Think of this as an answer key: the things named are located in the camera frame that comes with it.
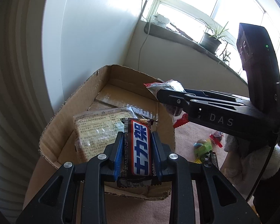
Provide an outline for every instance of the windowsill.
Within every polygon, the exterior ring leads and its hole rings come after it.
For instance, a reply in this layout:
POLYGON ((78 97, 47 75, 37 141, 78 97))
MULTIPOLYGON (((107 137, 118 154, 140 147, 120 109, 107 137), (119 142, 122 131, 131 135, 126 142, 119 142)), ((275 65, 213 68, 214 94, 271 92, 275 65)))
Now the windowsill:
MULTIPOLYGON (((146 33, 146 34, 148 32, 148 26, 149 26, 149 23, 147 22, 146 25, 144 26, 144 33, 146 33)), ((226 69, 228 69, 229 71, 231 71, 234 75, 236 75, 238 78, 240 78, 245 84, 247 84, 247 82, 236 71, 234 71, 232 68, 230 68, 224 62, 222 62, 219 57, 212 54, 211 52, 209 52, 208 50, 206 50, 205 48, 200 46, 195 41, 189 40, 189 39, 181 36, 180 34, 177 34, 173 31, 162 28, 155 24, 150 25, 149 35, 189 46, 189 47, 193 48, 194 50, 197 50, 198 52, 205 54, 209 58, 213 59, 216 63, 220 64, 221 66, 223 66, 226 69)))

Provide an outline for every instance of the screw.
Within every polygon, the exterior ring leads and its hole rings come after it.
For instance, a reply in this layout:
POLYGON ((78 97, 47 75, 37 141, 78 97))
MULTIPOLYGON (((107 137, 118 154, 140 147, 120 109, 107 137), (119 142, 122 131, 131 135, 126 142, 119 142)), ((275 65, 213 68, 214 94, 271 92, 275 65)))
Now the screw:
POLYGON ((204 165, 205 167, 211 167, 211 166, 212 166, 212 163, 211 163, 210 161, 205 161, 205 162, 203 162, 203 165, 204 165))
POLYGON ((175 153, 171 153, 171 154, 169 155, 169 157, 170 157, 171 159, 178 159, 178 155, 175 154, 175 153))
POLYGON ((100 155, 98 155, 98 159, 100 159, 100 160, 103 160, 103 159, 106 159, 107 158, 107 155, 106 154, 100 154, 100 155))
POLYGON ((63 166, 64 166, 65 168, 69 168, 69 167, 72 166, 72 163, 71 163, 70 161, 67 161, 66 163, 63 164, 63 166))

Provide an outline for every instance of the plastic packaging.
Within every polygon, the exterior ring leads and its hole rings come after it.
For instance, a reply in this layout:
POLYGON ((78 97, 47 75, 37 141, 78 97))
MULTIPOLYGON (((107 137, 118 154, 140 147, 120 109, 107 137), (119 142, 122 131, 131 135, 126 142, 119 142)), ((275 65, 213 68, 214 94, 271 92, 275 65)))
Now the plastic packaging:
POLYGON ((218 164, 218 159, 217 159, 217 154, 213 152, 212 150, 210 151, 210 162, 216 166, 216 168, 219 169, 219 164, 218 164))
POLYGON ((182 115, 181 118, 177 119, 176 122, 173 124, 173 128, 177 128, 177 127, 180 127, 182 125, 185 125, 186 123, 189 123, 189 120, 188 120, 188 114, 187 113, 184 113, 182 115))
POLYGON ((221 144, 223 136, 224 134, 222 132, 215 131, 212 134, 210 134, 211 142, 221 148, 223 147, 223 145, 221 144))
POLYGON ((150 144, 150 119, 121 119, 125 124, 123 164, 118 187, 143 187, 156 181, 150 144))
POLYGON ((131 107, 86 111, 74 116, 75 148, 80 163, 104 152, 124 131, 120 118, 137 118, 131 107))
MULTIPOLYGON (((146 83, 144 85, 155 97, 157 97, 157 93, 160 89, 167 89, 167 90, 183 92, 183 93, 186 92, 183 86, 178 81, 174 81, 174 80, 169 80, 163 83, 159 83, 159 82, 146 83)), ((166 105, 166 104, 163 105, 169 114, 173 116, 179 116, 181 114, 182 108, 166 105)))

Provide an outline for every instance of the nutrition label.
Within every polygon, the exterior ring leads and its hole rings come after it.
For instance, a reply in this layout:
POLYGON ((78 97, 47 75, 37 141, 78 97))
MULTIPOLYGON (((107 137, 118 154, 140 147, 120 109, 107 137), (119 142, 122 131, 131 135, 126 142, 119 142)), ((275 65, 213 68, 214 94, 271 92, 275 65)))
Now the nutrition label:
POLYGON ((135 118, 131 108, 85 112, 75 119, 75 146, 80 162, 104 152, 108 144, 114 143, 117 132, 124 130, 120 118, 135 118))

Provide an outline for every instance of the white wall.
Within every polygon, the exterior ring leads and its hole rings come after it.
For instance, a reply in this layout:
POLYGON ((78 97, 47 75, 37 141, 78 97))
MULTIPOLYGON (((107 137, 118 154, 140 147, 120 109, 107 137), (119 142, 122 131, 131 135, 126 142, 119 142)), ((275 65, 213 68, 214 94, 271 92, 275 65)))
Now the white wall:
POLYGON ((141 0, 47 0, 43 65, 55 112, 97 69, 124 63, 140 10, 141 0))
MULTIPOLYGON (((125 60, 137 70, 140 47, 147 34, 139 21, 125 60)), ((175 79, 184 88, 216 90, 248 97, 248 86, 238 76, 189 46, 149 36, 143 46, 139 71, 164 81, 175 79)))

